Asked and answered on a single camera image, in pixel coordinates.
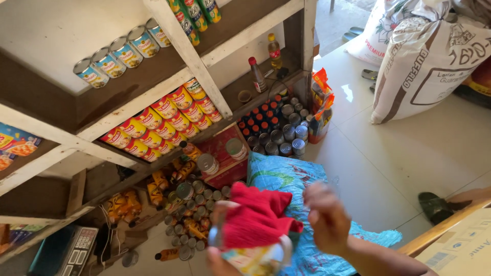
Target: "barcode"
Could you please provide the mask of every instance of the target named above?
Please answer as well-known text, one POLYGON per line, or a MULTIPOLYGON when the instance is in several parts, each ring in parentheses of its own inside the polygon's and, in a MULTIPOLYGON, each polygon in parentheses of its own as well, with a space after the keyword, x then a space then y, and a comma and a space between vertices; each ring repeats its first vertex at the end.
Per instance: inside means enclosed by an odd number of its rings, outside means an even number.
POLYGON ((429 267, 429 268, 433 268, 435 267, 441 260, 445 259, 445 257, 448 256, 447 253, 442 253, 442 252, 438 252, 437 254, 435 254, 431 259, 429 259, 428 261, 426 261, 426 265, 429 267))

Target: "bottle cap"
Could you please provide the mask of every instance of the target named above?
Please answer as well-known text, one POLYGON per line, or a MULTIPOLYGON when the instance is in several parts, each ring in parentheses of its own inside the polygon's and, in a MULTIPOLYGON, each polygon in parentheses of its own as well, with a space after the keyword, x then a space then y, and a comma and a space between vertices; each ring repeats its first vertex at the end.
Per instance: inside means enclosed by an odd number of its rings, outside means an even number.
POLYGON ((255 64, 256 64, 256 58, 255 58, 255 57, 253 57, 253 56, 251 56, 251 57, 249 58, 249 65, 255 65, 255 64))

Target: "cooking oil bottle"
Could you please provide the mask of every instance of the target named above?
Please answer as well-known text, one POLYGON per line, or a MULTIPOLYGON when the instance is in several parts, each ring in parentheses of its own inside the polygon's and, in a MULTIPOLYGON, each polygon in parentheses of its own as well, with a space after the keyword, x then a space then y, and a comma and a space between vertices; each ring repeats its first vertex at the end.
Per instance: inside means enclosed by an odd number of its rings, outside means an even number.
POLYGON ((270 53, 271 66, 273 69, 279 69, 283 66, 283 61, 281 60, 281 53, 279 51, 279 43, 274 38, 274 33, 268 34, 268 52, 270 53))

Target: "white tile floor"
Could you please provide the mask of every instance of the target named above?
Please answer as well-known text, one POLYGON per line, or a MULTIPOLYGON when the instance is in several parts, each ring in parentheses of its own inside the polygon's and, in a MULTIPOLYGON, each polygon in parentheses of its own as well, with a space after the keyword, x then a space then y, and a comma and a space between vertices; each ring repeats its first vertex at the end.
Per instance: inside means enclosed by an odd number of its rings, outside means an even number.
MULTIPOLYGON (((371 81, 359 77, 363 68, 376 69, 337 49, 317 60, 324 66, 336 99, 326 138, 307 146, 307 160, 339 176, 341 199, 353 220, 366 230, 397 229, 398 248, 431 228, 421 214, 417 194, 441 197, 491 184, 491 110, 451 95, 433 109, 410 118, 373 126, 371 81)), ((189 262, 160 262, 155 253, 170 248, 159 225, 137 251, 139 262, 125 269, 120 261, 102 276, 211 276, 205 254, 189 262)))

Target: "red cloth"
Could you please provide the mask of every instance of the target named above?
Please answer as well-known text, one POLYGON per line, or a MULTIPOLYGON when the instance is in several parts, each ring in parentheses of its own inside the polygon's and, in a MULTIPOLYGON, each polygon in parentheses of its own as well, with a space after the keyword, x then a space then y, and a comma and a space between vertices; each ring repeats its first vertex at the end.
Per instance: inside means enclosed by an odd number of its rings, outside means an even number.
POLYGON ((279 242, 288 231, 302 232, 303 223, 283 214, 292 193, 259 191, 236 182, 230 200, 240 206, 228 210, 222 233, 226 248, 253 248, 279 242))

